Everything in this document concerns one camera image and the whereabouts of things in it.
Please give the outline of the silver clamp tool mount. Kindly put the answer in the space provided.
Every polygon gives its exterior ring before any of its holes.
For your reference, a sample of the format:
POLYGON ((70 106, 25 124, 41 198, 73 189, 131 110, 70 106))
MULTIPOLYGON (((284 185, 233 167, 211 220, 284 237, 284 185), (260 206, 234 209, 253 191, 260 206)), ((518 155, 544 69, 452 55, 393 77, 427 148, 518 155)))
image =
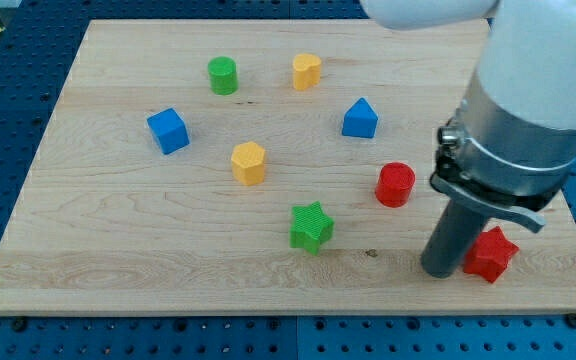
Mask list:
POLYGON ((507 110, 478 74, 437 140, 431 186, 450 198, 438 232, 478 234, 491 218, 539 232, 546 224, 539 211, 576 160, 576 125, 536 123, 507 110))

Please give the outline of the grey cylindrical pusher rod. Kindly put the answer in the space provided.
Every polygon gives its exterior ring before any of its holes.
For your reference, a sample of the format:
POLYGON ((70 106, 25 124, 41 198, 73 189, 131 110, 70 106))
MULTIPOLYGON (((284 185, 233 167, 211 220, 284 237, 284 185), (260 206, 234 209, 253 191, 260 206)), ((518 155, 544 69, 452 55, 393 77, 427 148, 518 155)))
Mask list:
POLYGON ((450 200, 421 254, 423 270, 447 278, 462 264, 489 217, 450 200))

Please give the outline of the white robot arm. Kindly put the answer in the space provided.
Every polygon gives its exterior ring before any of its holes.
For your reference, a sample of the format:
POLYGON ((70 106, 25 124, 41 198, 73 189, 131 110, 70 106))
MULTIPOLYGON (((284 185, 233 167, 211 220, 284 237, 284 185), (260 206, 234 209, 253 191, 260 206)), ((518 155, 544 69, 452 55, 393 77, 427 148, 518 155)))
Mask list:
POLYGON ((421 255, 450 276, 493 218, 532 232, 576 161, 576 0, 363 0, 393 30, 491 22, 467 90, 437 131, 431 186, 448 205, 421 255))

